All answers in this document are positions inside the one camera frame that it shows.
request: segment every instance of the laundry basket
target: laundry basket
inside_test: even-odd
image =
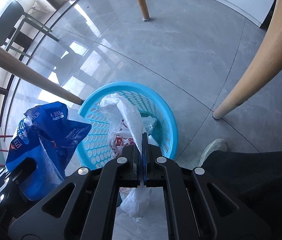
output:
[[[98,104],[108,94],[118,93],[137,106],[142,117],[157,119],[152,134],[162,155],[174,159],[178,145],[178,129],[168,104],[156,92],[134,82],[115,82],[94,91],[83,103],[79,114],[92,125],[90,133],[78,145],[76,153],[81,163],[94,170],[103,167],[113,157],[108,145],[109,121],[102,115]]]

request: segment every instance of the person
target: person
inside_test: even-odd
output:
[[[282,240],[282,152],[229,152],[219,138],[205,148],[199,166],[270,226],[271,240]]]

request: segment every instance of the shoe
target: shoe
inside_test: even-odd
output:
[[[206,158],[214,151],[227,152],[228,151],[228,142],[222,138],[216,139],[213,142],[211,142],[202,152],[199,167],[202,166]]]

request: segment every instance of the blue tissue packaging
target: blue tissue packaging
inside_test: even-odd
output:
[[[40,200],[65,180],[65,168],[91,124],[68,119],[65,104],[54,102],[25,112],[11,140],[6,168],[13,171],[26,157],[36,170],[19,185],[29,200]]]

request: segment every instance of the gray tile floor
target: gray tile floor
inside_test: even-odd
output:
[[[65,89],[88,97],[114,81],[134,81],[171,107],[179,129],[177,163],[193,168],[212,140],[235,152],[282,151],[282,71],[224,119],[212,119],[253,59],[265,32],[214,0],[147,0],[141,20],[136,0],[80,0],[45,38],[29,66]],[[35,105],[61,100],[21,81],[7,134]],[[79,106],[66,102],[77,110]],[[67,173],[80,166],[74,155]],[[113,239],[168,239],[162,189],[135,223],[118,212]]]

